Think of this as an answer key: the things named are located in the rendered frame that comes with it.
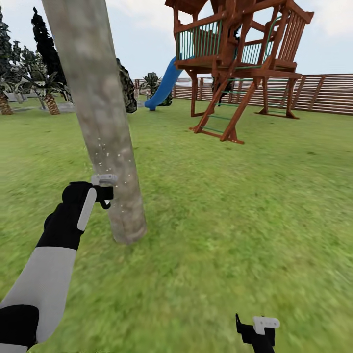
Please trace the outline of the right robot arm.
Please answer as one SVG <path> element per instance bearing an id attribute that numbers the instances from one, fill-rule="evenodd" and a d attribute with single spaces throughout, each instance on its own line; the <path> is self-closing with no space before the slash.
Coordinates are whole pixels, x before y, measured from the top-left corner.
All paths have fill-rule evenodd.
<path id="1" fill-rule="evenodd" d="M 265 316 L 253 316 L 254 325 L 241 324 L 236 313 L 237 331 L 242 334 L 245 344 L 252 344 L 254 353 L 275 353 L 272 346 L 275 345 L 275 328 L 280 327 L 277 318 Z"/>

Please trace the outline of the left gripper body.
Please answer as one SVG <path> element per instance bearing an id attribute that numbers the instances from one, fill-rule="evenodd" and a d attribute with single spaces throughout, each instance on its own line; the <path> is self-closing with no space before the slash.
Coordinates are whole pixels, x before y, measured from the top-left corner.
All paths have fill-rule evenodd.
<path id="1" fill-rule="evenodd" d="M 97 200 L 97 202 L 101 202 L 102 200 L 112 200 L 113 198 L 113 190 L 114 188 L 112 186 L 109 186 L 108 188 L 99 186 L 97 189 L 100 191 L 100 196 Z"/>

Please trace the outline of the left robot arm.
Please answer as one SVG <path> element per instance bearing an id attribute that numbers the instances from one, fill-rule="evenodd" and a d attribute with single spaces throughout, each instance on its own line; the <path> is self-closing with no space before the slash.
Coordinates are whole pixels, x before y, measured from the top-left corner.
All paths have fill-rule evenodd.
<path id="1" fill-rule="evenodd" d="M 93 174 L 91 183 L 70 182 L 62 203 L 45 220 L 44 233 L 18 279 L 0 303 L 0 353 L 26 353 L 46 342 L 65 309 L 81 234 L 95 202 L 112 200 L 112 174 Z"/>

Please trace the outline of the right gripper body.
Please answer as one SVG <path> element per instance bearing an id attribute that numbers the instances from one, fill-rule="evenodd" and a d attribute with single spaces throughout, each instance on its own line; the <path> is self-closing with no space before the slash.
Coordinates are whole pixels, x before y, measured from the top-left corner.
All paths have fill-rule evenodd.
<path id="1" fill-rule="evenodd" d="M 242 339 L 245 344 L 252 344 L 254 353 L 263 346 L 272 348 L 275 345 L 275 330 L 273 328 L 264 328 L 265 334 L 258 334 L 253 325 L 241 325 Z"/>

